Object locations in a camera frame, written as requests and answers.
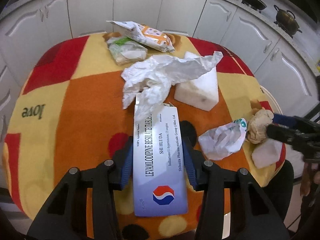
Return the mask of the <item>beige tissue ball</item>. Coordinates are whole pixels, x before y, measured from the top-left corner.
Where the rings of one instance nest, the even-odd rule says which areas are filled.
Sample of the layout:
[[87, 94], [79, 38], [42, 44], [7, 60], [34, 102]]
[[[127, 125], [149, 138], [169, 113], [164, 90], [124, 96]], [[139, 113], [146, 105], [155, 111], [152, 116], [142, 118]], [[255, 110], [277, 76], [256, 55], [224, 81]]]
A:
[[274, 113], [268, 109], [260, 109], [249, 120], [247, 125], [247, 140], [259, 144], [267, 138], [266, 130], [272, 124]]

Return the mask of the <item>white blue medicine box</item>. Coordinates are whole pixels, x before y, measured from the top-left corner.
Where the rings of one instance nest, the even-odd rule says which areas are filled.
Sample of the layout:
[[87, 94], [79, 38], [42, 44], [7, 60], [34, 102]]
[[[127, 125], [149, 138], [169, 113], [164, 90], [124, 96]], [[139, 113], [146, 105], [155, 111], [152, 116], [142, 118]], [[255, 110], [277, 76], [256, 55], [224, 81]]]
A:
[[163, 103], [133, 128], [133, 202], [138, 217], [188, 211], [177, 108]]

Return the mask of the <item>large white foam block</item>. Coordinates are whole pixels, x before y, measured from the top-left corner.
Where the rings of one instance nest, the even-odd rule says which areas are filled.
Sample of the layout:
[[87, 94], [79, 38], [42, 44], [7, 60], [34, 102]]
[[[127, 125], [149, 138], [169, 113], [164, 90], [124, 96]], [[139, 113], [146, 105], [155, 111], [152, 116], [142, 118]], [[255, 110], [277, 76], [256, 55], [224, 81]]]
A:
[[214, 67], [198, 79], [176, 85], [174, 99], [195, 108], [210, 111], [219, 102], [216, 65], [223, 58], [220, 51], [213, 53]]

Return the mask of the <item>white paper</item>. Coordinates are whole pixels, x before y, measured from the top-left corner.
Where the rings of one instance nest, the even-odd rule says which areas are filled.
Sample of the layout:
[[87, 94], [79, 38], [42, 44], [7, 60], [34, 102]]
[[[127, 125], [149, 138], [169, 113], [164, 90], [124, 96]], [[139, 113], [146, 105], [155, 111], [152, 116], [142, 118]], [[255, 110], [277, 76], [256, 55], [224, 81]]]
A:
[[222, 60], [223, 53], [199, 56], [185, 53], [183, 59], [171, 55], [152, 55], [142, 62], [136, 62], [121, 73], [123, 87], [123, 109], [127, 109], [139, 96], [135, 110], [135, 121], [143, 121], [168, 97], [172, 86], [195, 80], [210, 72]]

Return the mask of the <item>white kitchen cabinets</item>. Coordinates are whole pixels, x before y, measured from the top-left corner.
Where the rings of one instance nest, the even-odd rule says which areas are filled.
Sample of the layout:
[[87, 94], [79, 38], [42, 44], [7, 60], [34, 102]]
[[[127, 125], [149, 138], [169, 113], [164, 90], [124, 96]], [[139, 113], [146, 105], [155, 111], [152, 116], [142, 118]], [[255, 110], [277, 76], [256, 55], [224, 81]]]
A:
[[42, 54], [69, 38], [135, 21], [236, 53], [283, 113], [318, 104], [315, 62], [274, 20], [236, 0], [19, 0], [1, 12], [1, 57], [22, 85]]

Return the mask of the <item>small crumpled plastic wrapper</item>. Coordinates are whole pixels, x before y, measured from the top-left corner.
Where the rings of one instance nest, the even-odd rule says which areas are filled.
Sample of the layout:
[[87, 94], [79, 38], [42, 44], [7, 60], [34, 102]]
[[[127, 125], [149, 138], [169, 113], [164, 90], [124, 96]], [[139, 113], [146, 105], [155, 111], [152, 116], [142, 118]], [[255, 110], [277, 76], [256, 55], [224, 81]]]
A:
[[198, 142], [208, 159], [222, 160], [241, 150], [246, 132], [247, 122], [241, 118], [204, 132]]

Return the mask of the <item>patterned fleece blanket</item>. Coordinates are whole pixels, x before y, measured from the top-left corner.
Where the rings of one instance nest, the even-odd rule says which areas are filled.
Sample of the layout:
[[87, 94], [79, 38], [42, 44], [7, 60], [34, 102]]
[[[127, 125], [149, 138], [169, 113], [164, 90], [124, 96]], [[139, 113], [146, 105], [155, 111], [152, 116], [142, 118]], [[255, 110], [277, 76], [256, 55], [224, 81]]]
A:
[[[197, 134], [249, 120], [260, 109], [273, 110], [253, 73], [232, 51], [186, 36], [171, 35], [171, 40], [175, 57], [223, 54], [217, 65], [219, 101], [210, 111], [177, 101], [175, 87], [166, 98]], [[96, 167], [132, 135], [134, 107], [123, 108], [123, 70], [104, 34], [61, 42], [31, 70], [18, 92], [3, 149], [10, 195], [30, 219], [70, 168]]]

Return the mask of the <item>green white wrapper packet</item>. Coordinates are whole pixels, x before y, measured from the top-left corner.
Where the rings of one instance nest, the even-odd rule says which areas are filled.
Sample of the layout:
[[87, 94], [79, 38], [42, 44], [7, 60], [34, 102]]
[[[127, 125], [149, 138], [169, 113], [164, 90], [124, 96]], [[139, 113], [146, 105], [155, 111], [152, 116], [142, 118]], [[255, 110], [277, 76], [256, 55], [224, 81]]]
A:
[[111, 37], [106, 41], [107, 47], [117, 65], [144, 61], [148, 49], [126, 37]]

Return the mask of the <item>orange white snack bag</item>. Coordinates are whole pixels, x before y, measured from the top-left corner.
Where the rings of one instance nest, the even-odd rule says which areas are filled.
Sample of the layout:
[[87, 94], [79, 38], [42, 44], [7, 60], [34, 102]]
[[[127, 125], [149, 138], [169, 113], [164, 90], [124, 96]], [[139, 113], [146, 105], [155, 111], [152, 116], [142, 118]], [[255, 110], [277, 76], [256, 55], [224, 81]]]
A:
[[170, 37], [150, 26], [142, 25], [133, 21], [106, 21], [119, 28], [119, 32], [140, 44], [161, 52], [172, 52], [175, 50]]

